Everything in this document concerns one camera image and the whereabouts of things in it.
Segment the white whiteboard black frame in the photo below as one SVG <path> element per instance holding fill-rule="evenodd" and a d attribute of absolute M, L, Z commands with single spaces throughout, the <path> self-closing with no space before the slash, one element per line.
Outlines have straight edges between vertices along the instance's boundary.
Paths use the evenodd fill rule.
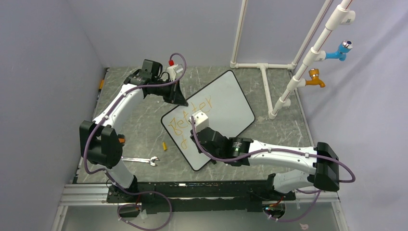
<path fill-rule="evenodd" d="M 228 70 L 187 99 L 188 106 L 176 106 L 161 117 L 168 132 L 192 170 L 198 171 L 210 158 L 200 154 L 190 138 L 189 118 L 202 111 L 211 129 L 226 137 L 237 137 L 255 121 L 255 114 L 234 74 Z"/>

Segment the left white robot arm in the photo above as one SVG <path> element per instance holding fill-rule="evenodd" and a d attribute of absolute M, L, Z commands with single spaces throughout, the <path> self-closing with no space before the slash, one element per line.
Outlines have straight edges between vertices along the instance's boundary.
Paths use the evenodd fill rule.
<path fill-rule="evenodd" d="M 132 111 L 148 95 L 161 96 L 173 105 L 188 106 L 180 89 L 180 79 L 186 72 L 186 62 L 175 64 L 169 60 L 164 70 L 159 62 L 145 59 L 142 67 L 125 78 L 119 93 L 107 108 L 91 121 L 79 127 L 80 150 L 84 169 L 88 174 L 103 172 L 119 196 L 126 202 L 134 201 L 139 193 L 137 177 L 122 161 L 123 144 L 118 130 Z"/>

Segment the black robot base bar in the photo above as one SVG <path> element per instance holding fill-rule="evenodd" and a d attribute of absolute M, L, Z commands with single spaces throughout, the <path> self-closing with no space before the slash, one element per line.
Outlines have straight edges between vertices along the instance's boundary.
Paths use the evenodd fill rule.
<path fill-rule="evenodd" d="M 141 205 L 148 214 L 159 212 L 196 212 L 245 210 L 260 212 L 267 203 L 294 201 L 294 192 L 282 194 L 272 190 L 267 180 L 140 182 L 139 192 L 128 195 L 109 187 L 109 204 Z"/>

